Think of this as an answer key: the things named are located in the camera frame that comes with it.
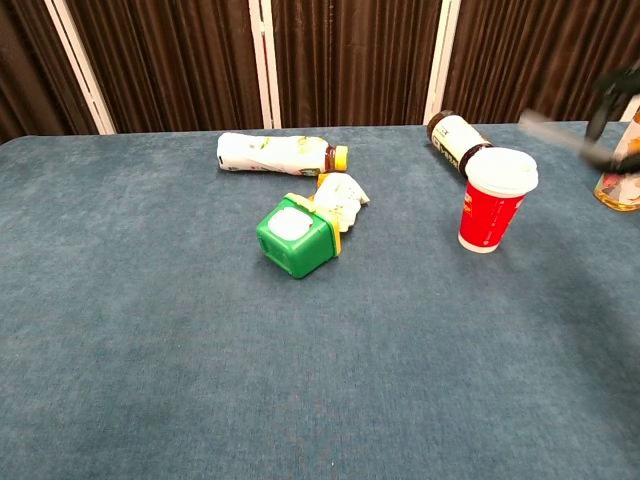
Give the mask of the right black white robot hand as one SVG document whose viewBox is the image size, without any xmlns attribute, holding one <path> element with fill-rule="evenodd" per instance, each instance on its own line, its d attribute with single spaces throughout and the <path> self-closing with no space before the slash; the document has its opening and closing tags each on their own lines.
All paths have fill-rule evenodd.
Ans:
<svg viewBox="0 0 640 480">
<path fill-rule="evenodd" d="M 601 101 L 587 124 L 585 139 L 588 146 L 595 146 L 614 110 L 639 94 L 639 61 L 631 67 L 601 76 L 594 84 L 594 89 L 600 93 Z M 600 173 L 626 175 L 639 172 L 638 153 L 616 158 L 612 154 L 601 156 L 594 150 L 583 149 L 581 157 Z"/>
</svg>

